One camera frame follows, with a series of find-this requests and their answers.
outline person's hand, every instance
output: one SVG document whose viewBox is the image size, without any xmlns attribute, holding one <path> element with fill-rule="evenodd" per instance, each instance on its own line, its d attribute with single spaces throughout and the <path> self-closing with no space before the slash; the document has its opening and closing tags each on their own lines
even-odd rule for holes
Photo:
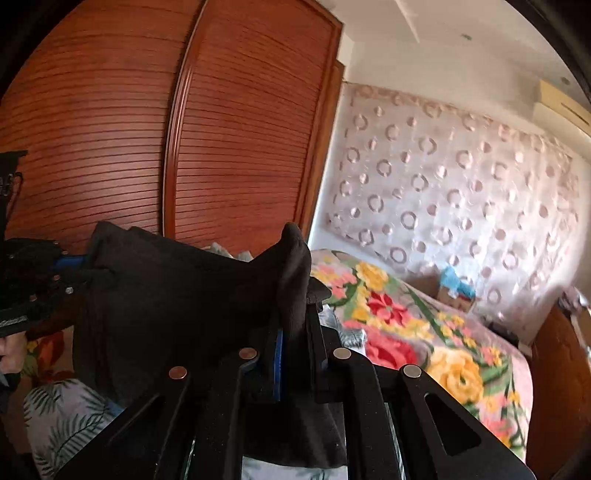
<svg viewBox="0 0 591 480">
<path fill-rule="evenodd" d="M 17 374 L 24 364 L 27 356 L 27 337 L 25 332 L 15 333 L 5 338 L 0 338 L 0 372 L 3 374 Z"/>
</svg>

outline wardrobe door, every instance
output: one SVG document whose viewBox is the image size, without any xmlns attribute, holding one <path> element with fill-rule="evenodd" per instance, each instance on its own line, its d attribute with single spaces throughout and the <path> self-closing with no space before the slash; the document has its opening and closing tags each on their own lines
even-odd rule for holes
<svg viewBox="0 0 591 480">
<path fill-rule="evenodd" d="M 84 0 L 35 49 L 0 104 L 0 151 L 29 151 L 7 237 L 82 252 L 99 220 L 160 230 L 170 101 L 200 5 Z"/>
<path fill-rule="evenodd" d="M 300 221 L 341 27 L 313 0 L 207 2 L 171 113 L 165 235 L 257 254 Z"/>
<path fill-rule="evenodd" d="M 333 126 L 335 124 L 336 108 L 339 104 L 340 88 L 343 85 L 343 75 L 345 65 L 338 60 L 333 63 L 330 73 L 330 80 L 327 89 L 326 101 L 322 112 L 320 132 L 316 141 L 316 150 L 314 152 L 314 162 L 310 170 L 310 180 L 306 188 L 306 196 L 298 224 L 305 238 L 308 238 L 316 210 L 316 202 L 320 193 L 320 184 L 322 174 L 324 173 L 324 164 L 329 153 L 330 137 L 332 136 Z"/>
</svg>

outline yellow flower pattern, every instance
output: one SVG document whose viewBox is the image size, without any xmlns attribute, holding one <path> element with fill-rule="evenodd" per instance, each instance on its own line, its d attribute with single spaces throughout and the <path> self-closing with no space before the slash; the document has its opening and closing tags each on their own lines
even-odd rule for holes
<svg viewBox="0 0 591 480">
<path fill-rule="evenodd" d="M 499 402 L 495 397 L 486 397 L 482 403 L 488 413 L 494 413 L 499 409 Z"/>
<path fill-rule="evenodd" d="M 498 439 L 505 445 L 507 448 L 511 448 L 511 440 L 509 439 L 508 435 L 501 435 Z"/>
<path fill-rule="evenodd" d="M 451 337 L 453 336 L 453 331 L 451 328 L 449 328 L 447 325 L 444 325 L 441 327 L 441 332 L 444 336 L 446 337 Z"/>
<path fill-rule="evenodd" d="M 367 324 L 370 327 L 376 327 L 380 330 L 384 330 L 386 332 L 391 332 L 390 325 L 388 325 L 385 321 L 383 321 L 382 319 L 379 319 L 377 317 L 370 316 L 369 320 L 367 321 Z"/>
<path fill-rule="evenodd" d="M 465 337 L 464 345 L 466 345 L 468 348 L 476 348 L 476 342 L 474 341 L 474 338 Z"/>
<path fill-rule="evenodd" d="M 326 286 L 329 286 L 332 283 L 332 276 L 320 270 L 312 269 L 311 276 L 320 280 Z"/>
<path fill-rule="evenodd" d="M 404 327 L 398 326 L 394 333 L 399 334 L 405 338 L 417 338 L 421 340 L 433 340 L 434 335 L 431 333 L 431 325 L 425 320 L 410 319 Z"/>
<path fill-rule="evenodd" d="M 351 312 L 351 317 L 362 322 L 368 322 L 372 319 L 369 309 L 364 309 L 363 307 L 359 306 L 355 307 L 355 309 Z"/>
<path fill-rule="evenodd" d="M 435 347 L 427 373 L 459 403 L 477 403 L 484 395 L 480 368 L 465 350 Z"/>
<path fill-rule="evenodd" d="M 509 395 L 507 395 L 507 402 L 513 402 L 516 405 L 520 405 L 521 404 L 521 396 L 519 395 L 519 392 L 510 392 Z"/>
<path fill-rule="evenodd" d="M 388 281 L 388 274 L 375 265 L 366 262 L 359 262 L 355 270 L 360 280 L 365 282 L 365 285 L 373 291 L 382 291 L 384 284 Z"/>
<path fill-rule="evenodd" d="M 33 353 L 35 348 L 37 348 L 37 345 L 39 345 L 39 340 L 31 340 L 30 342 L 27 342 L 27 352 Z"/>
<path fill-rule="evenodd" d="M 452 315 L 452 322 L 455 323 L 458 327 L 464 326 L 464 319 L 458 315 Z"/>
<path fill-rule="evenodd" d="M 357 306 L 364 307 L 369 311 L 369 307 L 367 306 L 368 297 L 369 290 L 365 288 L 363 285 L 360 285 L 357 288 L 357 292 L 355 293 L 355 302 L 357 303 Z"/>
</svg>

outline blue plastic part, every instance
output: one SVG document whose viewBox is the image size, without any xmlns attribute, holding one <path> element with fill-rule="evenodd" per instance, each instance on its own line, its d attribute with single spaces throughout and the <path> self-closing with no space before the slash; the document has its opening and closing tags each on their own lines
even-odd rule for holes
<svg viewBox="0 0 591 480">
<path fill-rule="evenodd" d="M 283 354 L 283 330 L 277 330 L 277 343 L 275 344 L 275 358 L 273 360 L 273 398 L 281 399 L 281 355 Z"/>
<path fill-rule="evenodd" d="M 474 288 L 460 280 L 456 275 L 456 271 L 451 266 L 446 267 L 441 272 L 439 285 L 440 287 L 448 288 L 452 296 L 457 292 L 469 300 L 473 300 L 476 297 Z"/>
<path fill-rule="evenodd" d="M 84 255 L 66 255 L 60 257 L 54 264 L 53 268 L 62 270 L 64 268 L 80 268 L 84 261 Z"/>
</svg>

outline ceiling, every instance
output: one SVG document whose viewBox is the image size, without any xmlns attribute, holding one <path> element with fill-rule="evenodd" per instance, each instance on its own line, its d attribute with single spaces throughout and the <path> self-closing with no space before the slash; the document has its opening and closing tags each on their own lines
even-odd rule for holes
<svg viewBox="0 0 591 480">
<path fill-rule="evenodd" d="M 505 0 L 320 0 L 320 3 L 345 24 L 345 33 L 355 42 L 397 40 L 424 43 L 426 48 L 430 42 L 482 48 L 519 69 L 549 80 L 591 109 L 560 56 Z"/>
</svg>

